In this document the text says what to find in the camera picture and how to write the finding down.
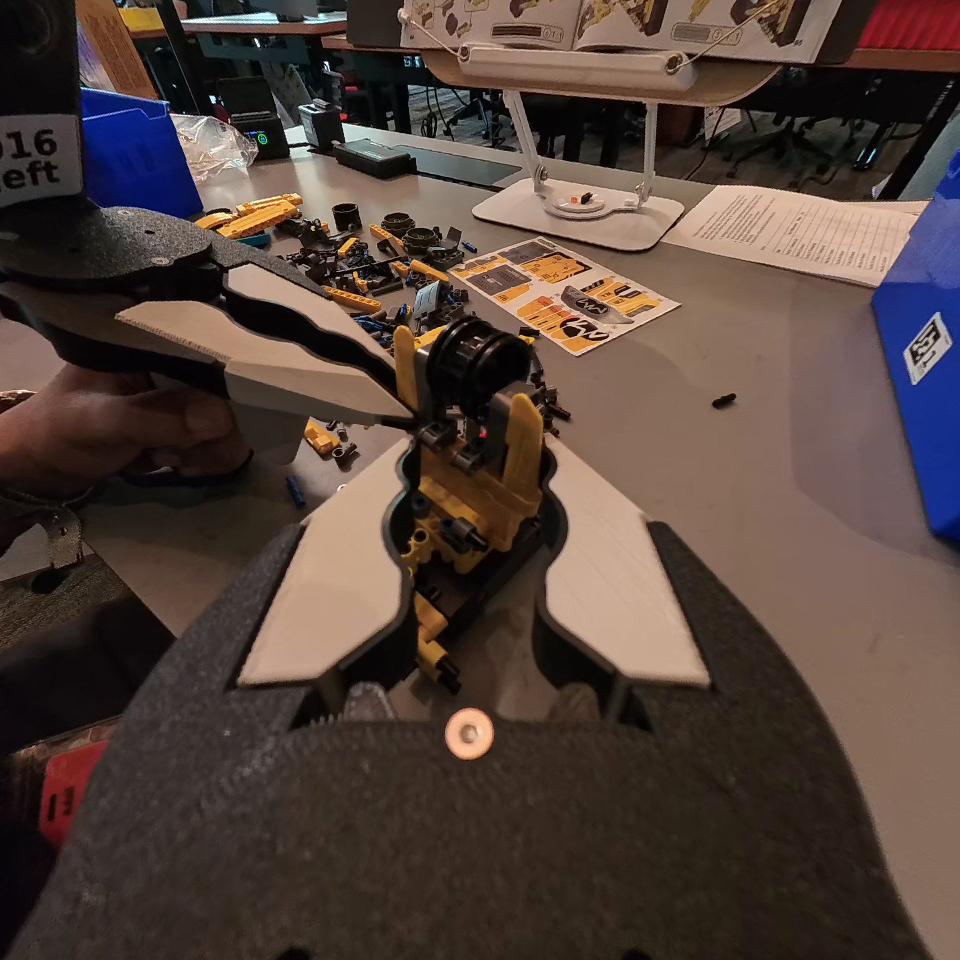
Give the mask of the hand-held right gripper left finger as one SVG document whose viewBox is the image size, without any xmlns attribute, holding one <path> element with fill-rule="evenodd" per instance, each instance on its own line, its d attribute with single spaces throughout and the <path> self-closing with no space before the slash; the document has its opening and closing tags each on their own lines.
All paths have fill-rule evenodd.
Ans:
<svg viewBox="0 0 960 960">
<path fill-rule="evenodd" d="M 418 626 L 397 538 L 410 535 L 409 439 L 349 479 L 301 522 L 301 533 L 240 668 L 241 688 L 335 673 L 387 690 L 414 670 Z"/>
</svg>

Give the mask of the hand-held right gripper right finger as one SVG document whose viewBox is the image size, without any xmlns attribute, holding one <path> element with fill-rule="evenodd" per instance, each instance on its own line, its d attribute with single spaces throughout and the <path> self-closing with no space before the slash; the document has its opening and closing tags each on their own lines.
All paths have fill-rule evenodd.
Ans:
<svg viewBox="0 0 960 960">
<path fill-rule="evenodd" d="M 544 453 L 544 625 L 616 684 L 708 689 L 646 514 L 557 438 Z"/>
</svg>

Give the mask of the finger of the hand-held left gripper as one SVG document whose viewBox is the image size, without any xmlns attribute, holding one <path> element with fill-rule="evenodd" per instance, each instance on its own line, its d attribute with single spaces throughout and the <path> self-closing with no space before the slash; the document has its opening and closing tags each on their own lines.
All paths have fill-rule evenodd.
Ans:
<svg viewBox="0 0 960 960">
<path fill-rule="evenodd" d="M 146 349 L 222 366 L 233 402 L 358 425 L 411 425 L 414 414 L 368 373 L 312 356 L 302 346 L 246 330 L 198 301 L 144 302 L 116 321 Z"/>
<path fill-rule="evenodd" d="M 405 409 L 393 358 L 339 305 L 255 264 L 222 277 L 227 314 L 273 342 L 254 364 L 320 409 Z"/>
</svg>

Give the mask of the black toy wheel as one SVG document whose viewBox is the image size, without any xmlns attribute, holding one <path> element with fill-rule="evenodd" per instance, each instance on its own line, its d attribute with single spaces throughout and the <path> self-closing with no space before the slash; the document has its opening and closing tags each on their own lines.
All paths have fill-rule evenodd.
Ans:
<svg viewBox="0 0 960 960">
<path fill-rule="evenodd" d="M 432 343 L 426 361 L 426 383 L 444 409 L 484 423 L 494 396 L 517 382 L 526 382 L 532 348 L 476 315 L 451 322 Z"/>
</svg>

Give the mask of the yellow toy building model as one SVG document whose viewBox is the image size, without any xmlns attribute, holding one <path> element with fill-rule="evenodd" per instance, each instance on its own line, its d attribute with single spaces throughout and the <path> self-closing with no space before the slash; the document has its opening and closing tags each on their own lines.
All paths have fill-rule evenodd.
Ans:
<svg viewBox="0 0 960 960">
<path fill-rule="evenodd" d="M 434 400 L 426 361 L 450 324 L 423 337 L 399 328 L 392 355 L 400 400 L 418 426 L 413 528 L 401 552 L 413 586 L 416 667 L 456 694 L 460 671 L 447 644 L 541 544 L 547 434 L 525 382 L 498 391 L 484 422 Z"/>
</svg>

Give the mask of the person's left hand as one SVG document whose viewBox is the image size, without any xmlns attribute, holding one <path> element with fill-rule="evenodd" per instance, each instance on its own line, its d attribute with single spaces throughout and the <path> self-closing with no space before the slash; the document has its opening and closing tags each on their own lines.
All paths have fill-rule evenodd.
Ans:
<svg viewBox="0 0 960 960">
<path fill-rule="evenodd" d="M 231 405 L 147 375 L 65 365 L 1 416 L 2 485 L 67 499 L 126 471 L 186 477 L 228 474 L 251 449 Z"/>
</svg>

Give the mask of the pile of yellow black pieces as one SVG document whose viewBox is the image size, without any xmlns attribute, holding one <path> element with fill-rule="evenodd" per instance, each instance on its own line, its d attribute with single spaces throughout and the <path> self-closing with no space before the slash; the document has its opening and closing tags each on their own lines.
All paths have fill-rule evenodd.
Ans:
<svg viewBox="0 0 960 960">
<path fill-rule="evenodd" d="M 456 285 L 450 270 L 475 247 L 464 245 L 464 235 L 456 226 L 445 232 L 426 226 L 439 234 L 440 246 L 412 256 L 402 238 L 380 224 L 336 233 L 327 222 L 298 217 L 274 230 L 299 243 L 297 251 L 283 258 L 392 353 L 398 329 L 424 337 L 465 317 L 470 294 L 464 285 Z"/>
</svg>

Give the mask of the blue plastic storage bin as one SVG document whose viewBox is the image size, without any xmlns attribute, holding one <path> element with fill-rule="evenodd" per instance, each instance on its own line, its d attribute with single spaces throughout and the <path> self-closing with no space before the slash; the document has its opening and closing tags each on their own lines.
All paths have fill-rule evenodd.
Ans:
<svg viewBox="0 0 960 960">
<path fill-rule="evenodd" d="M 928 527 L 959 540 L 959 198 L 936 192 L 871 308 Z"/>
<path fill-rule="evenodd" d="M 202 201 L 165 101 L 79 90 L 84 186 L 100 207 L 189 219 Z"/>
</svg>

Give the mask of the yellow beam assembly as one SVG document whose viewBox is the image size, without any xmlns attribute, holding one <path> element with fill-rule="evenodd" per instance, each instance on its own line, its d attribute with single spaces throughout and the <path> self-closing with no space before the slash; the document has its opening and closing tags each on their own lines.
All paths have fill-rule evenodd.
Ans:
<svg viewBox="0 0 960 960">
<path fill-rule="evenodd" d="M 302 215 L 303 202 L 303 197 L 296 193 L 260 198 L 240 203 L 233 209 L 204 213 L 194 221 L 194 225 L 223 238 L 240 241 L 298 219 Z"/>
</svg>

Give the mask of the clear plastic bag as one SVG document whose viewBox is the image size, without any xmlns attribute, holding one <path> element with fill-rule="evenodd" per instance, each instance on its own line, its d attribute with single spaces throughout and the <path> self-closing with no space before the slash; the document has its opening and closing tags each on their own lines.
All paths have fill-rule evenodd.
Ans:
<svg viewBox="0 0 960 960">
<path fill-rule="evenodd" d="M 258 144 L 216 116 L 172 113 L 170 119 L 197 186 L 225 172 L 246 172 L 258 159 Z"/>
</svg>

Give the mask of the black power brick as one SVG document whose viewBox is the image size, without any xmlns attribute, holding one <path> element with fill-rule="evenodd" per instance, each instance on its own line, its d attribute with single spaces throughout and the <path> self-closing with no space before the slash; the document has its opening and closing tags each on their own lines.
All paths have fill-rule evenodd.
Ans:
<svg viewBox="0 0 960 960">
<path fill-rule="evenodd" d="M 416 159 L 408 151 L 366 138 L 335 143 L 331 156 L 347 169 L 382 181 L 418 174 Z"/>
</svg>

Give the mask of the small black box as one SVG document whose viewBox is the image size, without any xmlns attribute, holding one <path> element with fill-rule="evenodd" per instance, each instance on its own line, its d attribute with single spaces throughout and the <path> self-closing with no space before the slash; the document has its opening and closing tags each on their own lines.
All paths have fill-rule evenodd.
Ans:
<svg viewBox="0 0 960 960">
<path fill-rule="evenodd" d="M 313 99 L 297 108 L 307 145 L 321 154 L 331 154 L 346 143 L 340 108 L 333 102 Z"/>
</svg>

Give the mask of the black charger with green light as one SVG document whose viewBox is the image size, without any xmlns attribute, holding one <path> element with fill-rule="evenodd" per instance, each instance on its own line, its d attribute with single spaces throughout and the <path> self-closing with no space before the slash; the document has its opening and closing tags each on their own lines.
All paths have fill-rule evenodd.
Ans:
<svg viewBox="0 0 960 960">
<path fill-rule="evenodd" d="M 220 78 L 217 93 L 231 126 L 256 148 L 257 162 L 290 157 L 290 146 L 267 78 Z"/>
</svg>

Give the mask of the pile of black red pins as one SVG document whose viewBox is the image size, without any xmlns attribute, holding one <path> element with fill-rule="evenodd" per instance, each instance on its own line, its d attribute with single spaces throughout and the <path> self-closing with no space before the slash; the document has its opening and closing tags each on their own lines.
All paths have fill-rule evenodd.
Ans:
<svg viewBox="0 0 960 960">
<path fill-rule="evenodd" d="M 532 354 L 524 390 L 541 415 L 544 433 L 559 438 L 560 427 L 571 421 L 572 414 L 561 402 L 559 388 L 548 380 L 546 368 L 536 352 Z"/>
</svg>

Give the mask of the yellow black sticker sheet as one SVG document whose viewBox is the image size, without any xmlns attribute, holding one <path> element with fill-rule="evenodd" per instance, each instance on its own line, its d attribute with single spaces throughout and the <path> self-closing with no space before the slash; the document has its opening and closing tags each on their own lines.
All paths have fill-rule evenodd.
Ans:
<svg viewBox="0 0 960 960">
<path fill-rule="evenodd" d="M 574 356 L 611 344 L 680 306 L 540 236 L 465 259 L 449 276 Z"/>
</svg>

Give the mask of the white book stand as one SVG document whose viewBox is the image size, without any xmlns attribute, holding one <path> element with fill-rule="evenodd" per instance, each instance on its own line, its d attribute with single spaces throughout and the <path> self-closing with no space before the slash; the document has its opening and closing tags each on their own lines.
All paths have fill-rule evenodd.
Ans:
<svg viewBox="0 0 960 960">
<path fill-rule="evenodd" d="M 682 52 L 558 52 L 491 44 L 463 44 L 456 52 L 425 49 L 421 56 L 450 85 L 464 81 L 501 90 L 517 133 L 527 176 L 475 205 L 476 219 L 622 253 L 654 247 L 685 212 L 680 201 L 654 194 L 659 106 L 727 106 L 779 69 Z M 615 189 L 550 173 L 537 153 L 522 92 L 642 102 L 647 117 L 639 183 Z"/>
</svg>

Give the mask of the building instruction booklet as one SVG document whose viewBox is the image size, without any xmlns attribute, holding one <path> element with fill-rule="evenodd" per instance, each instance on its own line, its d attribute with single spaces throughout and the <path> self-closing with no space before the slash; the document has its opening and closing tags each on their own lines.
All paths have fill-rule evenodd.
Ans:
<svg viewBox="0 0 960 960">
<path fill-rule="evenodd" d="M 403 47 L 498 45 L 552 52 L 681 52 L 812 63 L 840 1 L 412 1 Z"/>
</svg>

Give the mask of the red object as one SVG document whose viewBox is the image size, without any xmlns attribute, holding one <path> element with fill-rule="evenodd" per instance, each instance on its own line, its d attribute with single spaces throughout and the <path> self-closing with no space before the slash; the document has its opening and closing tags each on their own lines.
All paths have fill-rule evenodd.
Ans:
<svg viewBox="0 0 960 960">
<path fill-rule="evenodd" d="M 66 844 L 90 776 L 108 743 L 101 740 L 78 746 L 53 756 L 46 763 L 38 828 L 57 853 Z"/>
</svg>

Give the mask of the printed paper sheet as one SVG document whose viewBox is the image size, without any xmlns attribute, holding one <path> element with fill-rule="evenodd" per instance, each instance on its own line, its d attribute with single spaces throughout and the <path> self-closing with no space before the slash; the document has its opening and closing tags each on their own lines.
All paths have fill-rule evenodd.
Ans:
<svg viewBox="0 0 960 960">
<path fill-rule="evenodd" d="M 876 289 L 927 208 L 717 185 L 662 241 L 705 254 Z"/>
</svg>

